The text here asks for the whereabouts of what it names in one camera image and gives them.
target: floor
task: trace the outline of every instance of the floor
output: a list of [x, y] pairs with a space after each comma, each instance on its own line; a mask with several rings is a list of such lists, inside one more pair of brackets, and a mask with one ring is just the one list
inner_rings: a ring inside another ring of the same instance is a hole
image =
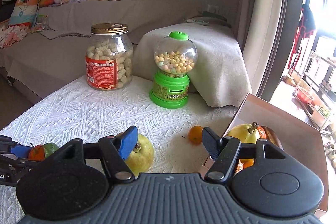
[[32, 107], [32, 105], [0, 75], [0, 130]]
[[[270, 103], [276, 107], [286, 111], [298, 119], [312, 125], [300, 103], [294, 98], [294, 88], [291, 85], [281, 81], [276, 88]], [[328, 213], [320, 218], [323, 224], [336, 223], [336, 173], [331, 165], [331, 161], [327, 158], [328, 178], [329, 178], [329, 201]]]

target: white logo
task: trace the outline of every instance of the white logo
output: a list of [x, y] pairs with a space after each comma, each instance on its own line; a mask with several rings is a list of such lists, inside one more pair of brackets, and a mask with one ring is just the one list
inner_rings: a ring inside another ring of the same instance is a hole
[[172, 176], [169, 176], [169, 177], [166, 177], [166, 178], [165, 178], [165, 180], [168, 180], [168, 181], [171, 181], [171, 180], [173, 180], [173, 179], [175, 179], [175, 178], [172, 177]]

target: gumball machine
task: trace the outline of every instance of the gumball machine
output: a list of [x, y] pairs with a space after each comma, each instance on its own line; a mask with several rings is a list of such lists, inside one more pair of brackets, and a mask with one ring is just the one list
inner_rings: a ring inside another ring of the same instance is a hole
[[164, 108], [180, 108], [188, 101], [190, 72], [197, 61], [197, 50], [186, 33], [171, 32], [154, 51], [159, 67], [154, 76], [151, 100]]

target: beige curtain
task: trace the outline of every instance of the beige curtain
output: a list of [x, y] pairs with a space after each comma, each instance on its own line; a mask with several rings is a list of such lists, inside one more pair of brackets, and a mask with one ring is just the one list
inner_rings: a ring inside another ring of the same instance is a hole
[[253, 94], [259, 90], [273, 48], [282, 1], [241, 0], [239, 6], [235, 31]]

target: product label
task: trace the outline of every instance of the product label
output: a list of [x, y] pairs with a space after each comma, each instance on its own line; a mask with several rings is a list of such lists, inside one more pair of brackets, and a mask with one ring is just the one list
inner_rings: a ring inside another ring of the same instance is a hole
[[114, 89], [118, 83], [115, 60], [95, 60], [85, 57], [88, 83], [100, 89]]
[[169, 89], [166, 88], [165, 86], [158, 85], [156, 82], [154, 82], [152, 91], [156, 97], [160, 97], [164, 100], [180, 101], [187, 96], [188, 88], [189, 86], [187, 86], [185, 88], [185, 91], [182, 92], [172, 92], [169, 91]]

